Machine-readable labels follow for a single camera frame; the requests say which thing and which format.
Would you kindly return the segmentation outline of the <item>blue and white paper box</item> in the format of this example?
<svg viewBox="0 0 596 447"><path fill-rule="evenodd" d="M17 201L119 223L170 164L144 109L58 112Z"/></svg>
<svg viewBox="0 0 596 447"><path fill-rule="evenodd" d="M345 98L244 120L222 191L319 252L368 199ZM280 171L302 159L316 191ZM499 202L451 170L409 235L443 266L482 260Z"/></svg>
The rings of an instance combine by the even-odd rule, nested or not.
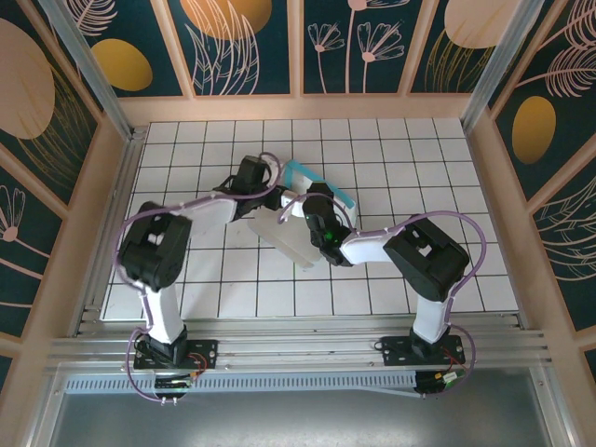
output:
<svg viewBox="0 0 596 447"><path fill-rule="evenodd" d="M278 184L291 190L291 200L282 201L284 207L281 210L272 211L259 208L254 212L253 218L248 221L248 228L253 233L304 269L313 267L322 258L322 255L310 242L310 232L302 211L304 199L298 198L296 201L292 201L296 197L304 195L313 183L320 182L325 182L331 188L333 199L336 202L333 210L342 224L347 226L342 210L348 216L349 221L355 224L356 199L295 160L285 164L282 178Z"/></svg>

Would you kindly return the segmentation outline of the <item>base wiring connector bundle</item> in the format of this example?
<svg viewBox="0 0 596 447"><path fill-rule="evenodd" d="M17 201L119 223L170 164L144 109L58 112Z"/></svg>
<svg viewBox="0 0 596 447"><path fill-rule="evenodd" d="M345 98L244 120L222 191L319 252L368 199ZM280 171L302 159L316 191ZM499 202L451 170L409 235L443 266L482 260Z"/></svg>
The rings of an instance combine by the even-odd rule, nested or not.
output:
<svg viewBox="0 0 596 447"><path fill-rule="evenodd" d="M414 391L423 398L439 395L461 384L469 373L469 367L452 359L445 370L416 372Z"/></svg>
<svg viewBox="0 0 596 447"><path fill-rule="evenodd" d="M210 366L209 360L201 354L191 353L187 357L194 363L194 368L190 372L178 375L158 375L156 377L154 394L162 405L169 401L176 405Z"/></svg>

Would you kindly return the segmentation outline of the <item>grey metal sheet panel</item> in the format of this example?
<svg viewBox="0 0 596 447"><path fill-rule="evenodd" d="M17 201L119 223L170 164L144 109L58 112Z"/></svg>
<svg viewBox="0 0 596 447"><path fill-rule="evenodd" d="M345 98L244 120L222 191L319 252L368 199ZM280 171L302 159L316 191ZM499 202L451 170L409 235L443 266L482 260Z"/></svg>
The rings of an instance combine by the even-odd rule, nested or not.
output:
<svg viewBox="0 0 596 447"><path fill-rule="evenodd" d="M364 391L194 395L160 406L69 395L50 447L551 447L532 400Z"/></svg>

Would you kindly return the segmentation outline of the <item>aluminium rail frame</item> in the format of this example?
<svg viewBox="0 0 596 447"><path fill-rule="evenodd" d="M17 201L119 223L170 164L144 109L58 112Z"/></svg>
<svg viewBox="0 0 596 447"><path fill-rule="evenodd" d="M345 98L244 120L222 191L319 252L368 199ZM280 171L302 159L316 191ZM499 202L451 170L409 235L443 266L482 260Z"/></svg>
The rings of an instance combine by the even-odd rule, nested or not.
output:
<svg viewBox="0 0 596 447"><path fill-rule="evenodd" d="M549 366L545 335L525 330L515 313L456 314L452 331L479 369ZM218 341L216 367L235 372L364 371L382 367L373 347L383 336L406 335L408 315L290 318L204 318L186 323L192 339ZM119 371L133 321L82 322L75 336L54 340L46 369L91 364Z"/></svg>

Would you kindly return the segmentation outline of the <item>aluminium side rail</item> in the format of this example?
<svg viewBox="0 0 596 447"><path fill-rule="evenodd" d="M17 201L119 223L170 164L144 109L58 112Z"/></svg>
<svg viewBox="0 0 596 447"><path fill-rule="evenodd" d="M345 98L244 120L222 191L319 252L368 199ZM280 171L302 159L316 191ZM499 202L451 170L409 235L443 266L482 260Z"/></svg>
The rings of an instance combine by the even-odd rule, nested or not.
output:
<svg viewBox="0 0 596 447"><path fill-rule="evenodd" d="M104 228L91 267L93 279L92 297L88 311L93 311L93 322L99 322L104 315L114 282L113 253L117 245L116 237L129 212L129 202L139 168L144 143L148 133L147 127L134 129L132 140L127 143L122 160L115 176L115 184L109 195Z"/></svg>

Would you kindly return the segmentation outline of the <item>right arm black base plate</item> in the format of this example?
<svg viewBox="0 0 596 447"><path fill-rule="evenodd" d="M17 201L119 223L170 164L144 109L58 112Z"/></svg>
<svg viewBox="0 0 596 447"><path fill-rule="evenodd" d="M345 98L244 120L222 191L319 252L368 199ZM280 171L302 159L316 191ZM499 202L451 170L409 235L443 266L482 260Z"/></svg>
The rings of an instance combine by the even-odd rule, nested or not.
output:
<svg viewBox="0 0 596 447"><path fill-rule="evenodd" d="M444 334L435 344L429 344L414 333L385 336L374 344L374 348L381 353L385 366L449 366L466 362L458 335Z"/></svg>

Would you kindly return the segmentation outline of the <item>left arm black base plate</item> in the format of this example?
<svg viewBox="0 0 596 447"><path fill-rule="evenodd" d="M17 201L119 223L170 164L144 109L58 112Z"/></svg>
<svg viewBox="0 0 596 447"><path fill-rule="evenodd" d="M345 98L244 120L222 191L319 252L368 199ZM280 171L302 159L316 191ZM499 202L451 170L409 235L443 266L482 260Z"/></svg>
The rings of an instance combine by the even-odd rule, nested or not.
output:
<svg viewBox="0 0 596 447"><path fill-rule="evenodd" d="M167 361L158 354L152 354L144 340L135 345L133 368L135 370L197 370L214 369L218 355L218 342L216 340L188 340L186 353L179 365Z"/></svg>

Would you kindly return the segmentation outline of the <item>aluminium corner post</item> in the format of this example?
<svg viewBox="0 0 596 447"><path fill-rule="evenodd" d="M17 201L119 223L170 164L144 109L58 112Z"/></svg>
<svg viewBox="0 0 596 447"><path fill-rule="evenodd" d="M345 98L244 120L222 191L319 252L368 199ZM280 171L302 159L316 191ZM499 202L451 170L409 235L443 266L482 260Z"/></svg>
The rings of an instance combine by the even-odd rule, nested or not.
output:
<svg viewBox="0 0 596 447"><path fill-rule="evenodd" d="M87 37L101 37L113 22L115 0L37 1L118 133L131 141L133 127L87 41Z"/></svg>
<svg viewBox="0 0 596 447"><path fill-rule="evenodd" d="M468 136L534 26L545 0L521 0L467 103L460 122Z"/></svg>

